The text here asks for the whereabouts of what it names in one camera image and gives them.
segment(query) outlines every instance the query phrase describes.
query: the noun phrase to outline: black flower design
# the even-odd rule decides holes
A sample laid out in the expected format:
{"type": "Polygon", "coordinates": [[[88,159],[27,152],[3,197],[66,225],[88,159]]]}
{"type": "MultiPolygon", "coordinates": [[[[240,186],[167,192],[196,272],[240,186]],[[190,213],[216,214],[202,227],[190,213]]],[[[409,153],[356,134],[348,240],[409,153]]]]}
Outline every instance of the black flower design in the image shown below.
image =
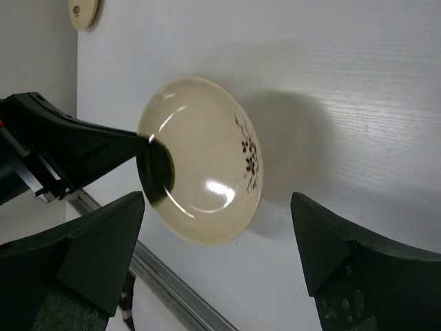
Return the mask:
{"type": "Polygon", "coordinates": [[[246,172],[243,175],[243,178],[249,178],[248,186],[247,186],[247,192],[249,193],[250,189],[254,190],[255,188],[257,188],[257,183],[258,183],[259,160],[258,160],[257,146],[253,140],[253,137],[250,135],[248,131],[247,123],[244,122],[244,124],[240,124],[236,114],[234,114],[234,120],[236,122],[236,125],[242,130],[242,135],[243,135],[242,152],[246,156],[245,158],[246,172]]]}

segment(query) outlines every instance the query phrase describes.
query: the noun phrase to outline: white table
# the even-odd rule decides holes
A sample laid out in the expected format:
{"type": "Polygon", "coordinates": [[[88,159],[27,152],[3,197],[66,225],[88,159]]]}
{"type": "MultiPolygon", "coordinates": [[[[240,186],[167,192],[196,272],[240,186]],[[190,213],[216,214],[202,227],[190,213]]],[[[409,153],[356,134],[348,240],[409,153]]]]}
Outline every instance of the white table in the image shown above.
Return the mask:
{"type": "MultiPolygon", "coordinates": [[[[441,252],[439,0],[105,0],[99,15],[79,34],[80,119],[136,130],[160,86],[201,75],[256,126],[266,187],[243,235],[200,247],[147,207],[139,237],[239,330],[320,329],[293,191],[441,252]]],[[[87,187],[102,204],[140,189],[134,160],[87,187]]]]}

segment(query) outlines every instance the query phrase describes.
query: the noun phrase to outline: table surface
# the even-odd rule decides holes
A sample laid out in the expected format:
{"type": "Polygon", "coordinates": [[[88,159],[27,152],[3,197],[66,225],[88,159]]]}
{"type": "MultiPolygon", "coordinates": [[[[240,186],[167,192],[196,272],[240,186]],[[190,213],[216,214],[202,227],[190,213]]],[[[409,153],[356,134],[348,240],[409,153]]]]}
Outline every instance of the table surface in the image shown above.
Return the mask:
{"type": "MultiPolygon", "coordinates": [[[[147,207],[139,238],[239,330],[319,330],[293,191],[441,252],[440,14],[439,0],[105,0],[79,34],[78,117],[135,131],[170,79],[230,89],[265,159],[249,229],[206,248],[147,207]]],[[[100,203],[133,190],[134,160],[87,187],[100,203]]]]}

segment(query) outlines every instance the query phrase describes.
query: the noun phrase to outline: metal strip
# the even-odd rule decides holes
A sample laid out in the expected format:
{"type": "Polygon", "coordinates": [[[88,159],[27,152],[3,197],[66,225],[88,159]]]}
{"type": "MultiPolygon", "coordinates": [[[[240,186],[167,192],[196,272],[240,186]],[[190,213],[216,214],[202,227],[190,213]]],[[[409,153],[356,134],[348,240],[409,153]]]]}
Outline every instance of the metal strip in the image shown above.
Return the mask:
{"type": "MultiPolygon", "coordinates": [[[[70,203],[81,215],[100,208],[83,190],[70,203]]],[[[140,241],[135,246],[130,272],[141,278],[189,330],[238,331],[140,241]]]]}

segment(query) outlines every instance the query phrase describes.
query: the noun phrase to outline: beige object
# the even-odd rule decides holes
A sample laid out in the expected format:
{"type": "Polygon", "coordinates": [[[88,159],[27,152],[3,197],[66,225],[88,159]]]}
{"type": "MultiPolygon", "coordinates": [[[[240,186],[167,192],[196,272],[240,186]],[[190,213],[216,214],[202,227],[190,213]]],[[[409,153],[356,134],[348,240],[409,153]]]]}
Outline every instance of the beige object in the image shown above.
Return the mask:
{"type": "Polygon", "coordinates": [[[69,0],[70,20],[75,29],[83,31],[93,22],[99,0],[69,0]]]}
{"type": "Polygon", "coordinates": [[[247,227],[260,201],[262,152],[230,93],[202,78],[172,81],[150,100],[138,134],[162,142],[174,162],[174,187],[154,206],[169,228],[216,245],[247,227]]]}

